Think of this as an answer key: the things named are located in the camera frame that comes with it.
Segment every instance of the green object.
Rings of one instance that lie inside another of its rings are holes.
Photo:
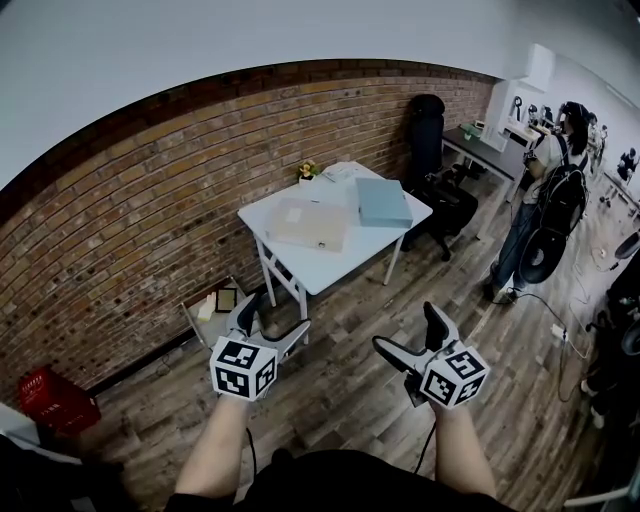
[[[469,136],[469,138],[465,137],[465,139],[469,140],[471,136],[478,137],[482,135],[482,130],[480,128],[476,128],[471,123],[462,123],[460,128]]]

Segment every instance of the black hair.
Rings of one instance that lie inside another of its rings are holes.
[[[573,133],[569,135],[569,145],[573,156],[581,155],[587,147],[589,139],[589,111],[580,103],[568,101],[565,103],[562,113],[567,116],[567,122],[573,128]]]

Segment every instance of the chair backrest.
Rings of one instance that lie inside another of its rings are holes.
[[[442,130],[445,107],[433,94],[420,94],[409,102],[411,119],[407,142],[411,147],[410,179],[423,178],[442,167]]]

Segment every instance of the brick wall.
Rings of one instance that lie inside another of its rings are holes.
[[[419,93],[446,127],[482,118],[493,78],[413,62],[311,61],[187,84],[107,116],[2,192],[0,401],[38,366],[89,387],[187,328],[177,305],[227,274],[262,282],[244,204],[297,164],[401,177]]]

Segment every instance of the potted plant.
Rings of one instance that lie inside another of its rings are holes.
[[[304,187],[311,183],[313,178],[320,174],[320,169],[313,160],[305,160],[298,167],[298,183]]]

